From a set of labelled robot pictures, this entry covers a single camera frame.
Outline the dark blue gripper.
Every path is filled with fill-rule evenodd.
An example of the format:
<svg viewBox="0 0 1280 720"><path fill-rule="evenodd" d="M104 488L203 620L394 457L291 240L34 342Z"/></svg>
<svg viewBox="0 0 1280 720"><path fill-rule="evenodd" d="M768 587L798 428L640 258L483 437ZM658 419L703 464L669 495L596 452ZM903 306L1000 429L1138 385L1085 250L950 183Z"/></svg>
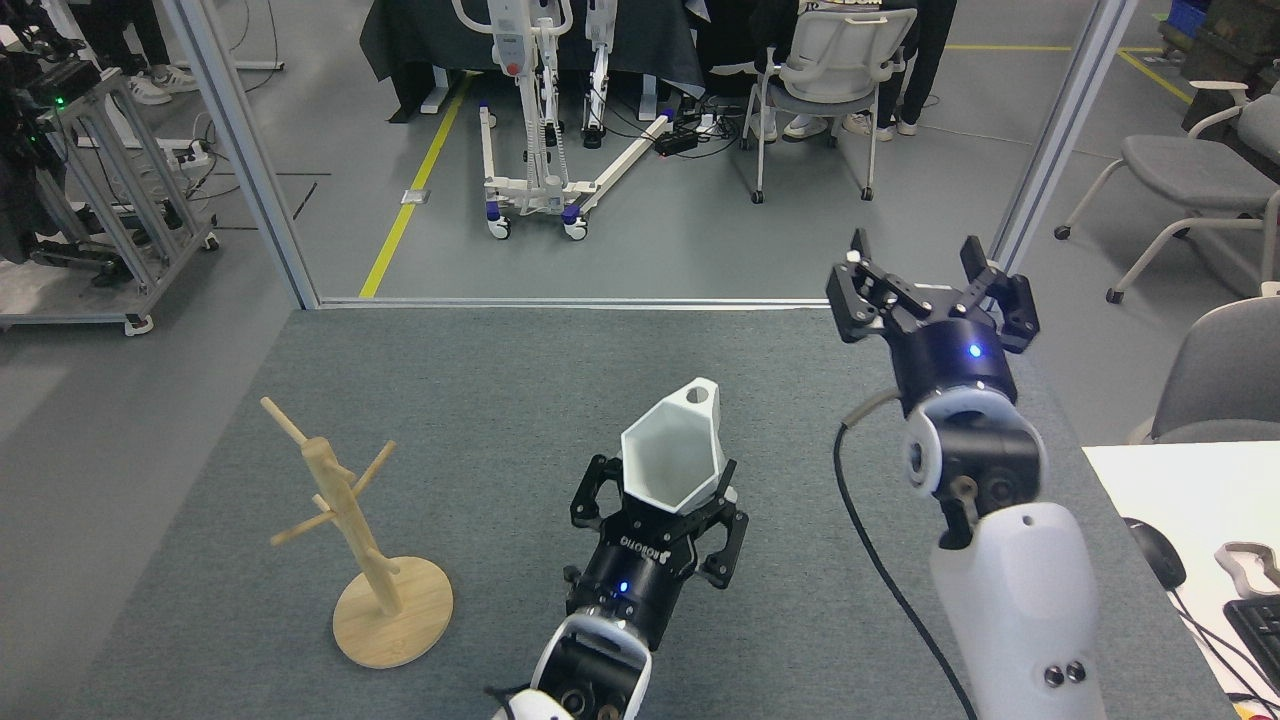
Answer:
<svg viewBox="0 0 1280 720"><path fill-rule="evenodd" d="M906 313L908 327L931 316L931 301L923 290L884 272L869 258L868 236L858 227L844 260L836 263L826 283L838 337L847 345L869 334L883 334L884 320L895 311ZM1018 388L1005 351L1024 354L1041 329L1030 282L1009 275L992 264L977 236L969 234L960 250L968 286L955 300L955 316L913 331L888 328L888 347L899 387L902 415L936 391L983 383L1012 404ZM998 307L998 331L980 301Z"/></svg>
<svg viewBox="0 0 1280 720"><path fill-rule="evenodd" d="M724 544L709 552L698 575L726 589L735 574L750 516L737 506L731 480L737 468L728 459L714 493L692 515L695 529L671 512L640 509L627 492L621 457L591 457L570 503L575 527L600 532L599 543L566 598L566 612L602 609L607 618L626 621L646 647L657 651L669 624L684 583L698 564L695 542L713 527L724 528ZM604 518L598 496L612 483L620 509Z"/></svg>

